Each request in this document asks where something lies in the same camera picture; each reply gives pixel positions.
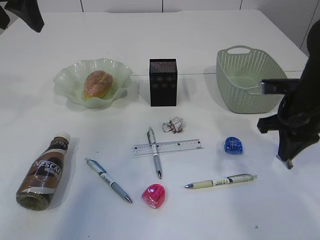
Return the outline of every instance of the silver pen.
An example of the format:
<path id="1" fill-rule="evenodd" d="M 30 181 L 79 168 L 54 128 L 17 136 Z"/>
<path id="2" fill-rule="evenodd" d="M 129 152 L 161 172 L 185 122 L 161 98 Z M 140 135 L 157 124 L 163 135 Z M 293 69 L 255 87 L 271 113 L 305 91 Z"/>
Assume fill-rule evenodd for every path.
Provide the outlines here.
<path id="1" fill-rule="evenodd" d="M 239 175 L 234 175 L 234 176 L 228 176 L 225 179 L 198 181 L 198 182 L 187 184 L 184 187 L 186 189 L 209 188 L 209 187 L 221 186 L 221 185 L 225 185 L 225 184 L 235 184 L 235 183 L 252 181 L 252 180 L 256 179 L 257 177 L 258 177 L 257 175 L 251 175 L 251 174 L 244 173 L 244 174 L 239 174 Z"/>
<path id="2" fill-rule="evenodd" d="M 104 180 L 123 200 L 132 204 L 129 195 L 107 174 L 106 170 L 95 160 L 85 158 L 86 164 Z"/>
<path id="3" fill-rule="evenodd" d="M 148 141 L 149 141 L 150 147 L 152 149 L 153 163 L 155 166 L 155 171 L 158 174 L 158 177 L 161 179 L 162 178 L 161 162 L 160 162 L 159 153 L 158 153 L 158 149 L 157 149 L 155 133 L 151 127 L 149 127 L 149 130 L 146 135 L 148 137 Z"/>

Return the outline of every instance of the wavy glass bowl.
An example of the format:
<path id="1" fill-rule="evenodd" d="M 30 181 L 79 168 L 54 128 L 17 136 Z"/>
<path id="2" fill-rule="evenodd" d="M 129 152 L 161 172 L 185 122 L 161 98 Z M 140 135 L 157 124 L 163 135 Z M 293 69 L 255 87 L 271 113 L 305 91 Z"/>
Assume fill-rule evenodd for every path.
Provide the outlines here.
<path id="1" fill-rule="evenodd" d="M 84 99 L 85 81 L 92 72 L 97 70 L 105 71 L 113 76 L 112 87 L 103 98 L 92 97 L 86 101 Z M 107 58 L 82 60 L 62 69 L 55 76 L 54 91 L 57 95 L 65 96 L 86 108 L 103 108 L 127 95 L 127 89 L 131 86 L 131 74 L 132 70 L 118 61 Z"/>

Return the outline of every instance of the basket handle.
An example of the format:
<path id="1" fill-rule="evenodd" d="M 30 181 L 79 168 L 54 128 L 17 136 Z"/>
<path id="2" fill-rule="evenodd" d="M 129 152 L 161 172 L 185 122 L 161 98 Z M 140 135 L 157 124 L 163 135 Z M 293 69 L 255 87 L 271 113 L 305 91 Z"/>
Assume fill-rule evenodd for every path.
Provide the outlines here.
<path id="1" fill-rule="evenodd" d="M 230 50 L 234 50 L 234 49 L 247 49 L 247 50 L 249 50 L 249 52 L 247 52 L 247 53 L 229 53 Z M 237 46 L 229 47 L 225 51 L 230 55 L 236 55 L 236 54 L 249 54 L 252 50 L 254 50 L 254 49 L 251 47 L 244 46 L 244 45 L 237 45 Z"/>

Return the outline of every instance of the black mechanical arm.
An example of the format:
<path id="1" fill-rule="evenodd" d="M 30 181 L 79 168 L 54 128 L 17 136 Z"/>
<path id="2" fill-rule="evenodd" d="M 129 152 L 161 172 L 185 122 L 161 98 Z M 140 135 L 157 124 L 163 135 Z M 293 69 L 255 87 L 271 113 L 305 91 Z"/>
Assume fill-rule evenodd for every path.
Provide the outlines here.
<path id="1" fill-rule="evenodd" d="M 39 11 L 37 0 L 0 0 L 0 2 L 7 2 L 4 6 L 5 10 L 17 15 L 37 33 L 41 32 L 45 23 Z M 9 16 L 0 6 L 0 29 L 6 29 L 9 22 Z"/>
<path id="2" fill-rule="evenodd" d="M 310 57 L 300 79 L 261 81 L 264 94 L 284 94 L 276 115 L 260 118 L 262 134 L 279 131 L 277 157 L 293 167 L 292 159 L 319 141 L 320 133 L 320 21 L 307 38 Z"/>

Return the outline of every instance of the black mesh pencil holder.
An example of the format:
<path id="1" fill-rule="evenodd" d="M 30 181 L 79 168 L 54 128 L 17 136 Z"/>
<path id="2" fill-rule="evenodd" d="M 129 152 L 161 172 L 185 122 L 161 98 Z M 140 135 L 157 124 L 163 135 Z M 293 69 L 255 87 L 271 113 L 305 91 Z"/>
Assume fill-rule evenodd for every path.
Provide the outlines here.
<path id="1" fill-rule="evenodd" d="M 178 69 L 175 59 L 150 59 L 151 107 L 177 105 Z"/>

